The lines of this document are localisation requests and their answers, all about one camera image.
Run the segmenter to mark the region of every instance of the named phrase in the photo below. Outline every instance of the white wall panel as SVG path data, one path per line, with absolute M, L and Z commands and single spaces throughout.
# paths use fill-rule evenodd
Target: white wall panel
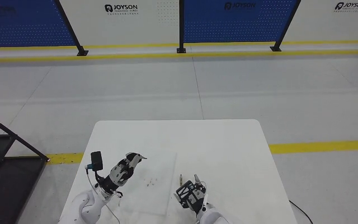
M 302 0 L 285 41 L 358 40 L 358 7 L 337 11 L 338 2 Z M 82 45 L 161 44 L 179 40 L 178 0 L 61 0 L 61 3 Z M 106 4 L 138 5 L 135 12 L 138 14 L 111 14 L 105 10 Z

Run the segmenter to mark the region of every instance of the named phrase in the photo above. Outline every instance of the black metal rack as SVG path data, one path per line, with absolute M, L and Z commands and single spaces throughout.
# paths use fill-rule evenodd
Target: black metal rack
M 16 223 L 50 159 L 0 123 L 0 223 Z M 5 157 L 15 141 L 39 156 Z

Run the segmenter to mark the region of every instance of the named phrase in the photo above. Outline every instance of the floor seam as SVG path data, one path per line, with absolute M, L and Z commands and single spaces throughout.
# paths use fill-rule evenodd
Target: floor seam
M 19 113 L 21 112 L 22 108 L 27 104 L 27 102 L 29 101 L 29 99 L 32 97 L 32 95 L 34 94 L 34 92 L 37 90 L 37 88 L 39 88 L 39 86 L 41 85 L 41 83 L 43 82 L 43 80 L 46 78 L 46 76 L 48 75 L 48 73 L 51 71 L 52 67 L 50 67 L 50 69 L 47 71 L 46 75 L 41 79 L 41 81 L 39 82 L 38 86 L 36 86 L 36 89 L 33 90 L 33 92 L 31 93 L 31 95 L 29 96 L 29 98 L 25 101 L 25 103 L 23 104 L 23 106 L 21 107 L 21 109 L 17 112 L 16 116 L 11 120 L 11 122 L 9 123 L 9 127 L 12 124 L 12 122 L 17 118 L 17 116 L 19 115 Z
M 202 119 L 204 120 L 204 112 L 203 112 L 203 110 L 202 110 L 202 103 L 201 103 L 201 97 L 200 97 L 200 91 L 199 91 L 199 84 L 198 84 L 198 82 L 197 82 L 196 70 L 195 70 L 195 65 L 194 65 L 194 57 L 191 57 L 191 59 L 192 59 L 192 65 L 193 65 L 193 67 L 194 67 L 197 93 L 199 94 L 199 101 L 200 101 L 200 107 L 201 107 L 201 116 L 202 116 Z
M 352 82 L 350 82 L 350 81 L 344 76 L 344 74 L 343 74 L 342 72 L 340 72 L 340 71 L 336 68 L 336 66 L 335 66 L 334 64 L 332 64 L 330 61 L 328 61 L 328 64 L 331 65 L 331 66 L 338 72 L 338 74 L 340 74 L 341 76 L 343 76 L 343 78 L 344 78 L 350 85 L 352 85 L 353 88 L 356 88 L 356 87 L 354 86 L 354 84 L 353 84 Z

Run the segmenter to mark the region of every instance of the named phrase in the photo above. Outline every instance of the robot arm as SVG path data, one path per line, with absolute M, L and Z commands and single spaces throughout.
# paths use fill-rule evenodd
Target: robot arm
M 59 224 L 95 224 L 101 216 L 103 206 L 111 200 L 115 193 L 121 198 L 123 194 L 117 192 L 117 188 L 123 186 L 133 175 L 136 165 L 147 159 L 138 153 L 127 153 L 126 158 L 112 168 L 110 174 L 103 178 L 97 171 L 103 169 L 101 152 L 92 152 L 92 163 L 85 167 L 95 172 L 97 183 L 87 190 L 78 194 L 72 201 L 69 210 L 60 219 Z
M 176 190 L 177 194 L 174 194 L 174 196 L 180 205 L 196 213 L 197 224 L 231 224 L 222 213 L 207 202 L 208 194 L 206 193 L 206 186 L 202 185 L 202 181 L 199 180 L 196 174 L 194 177 L 194 184 L 188 180 Z

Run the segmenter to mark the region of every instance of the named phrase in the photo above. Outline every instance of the blue panel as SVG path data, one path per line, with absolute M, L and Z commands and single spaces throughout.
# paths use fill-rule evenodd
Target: blue panel
M 184 43 L 277 41 L 296 0 L 185 0 Z
M 0 46 L 65 46 L 74 41 L 53 0 L 0 0 Z

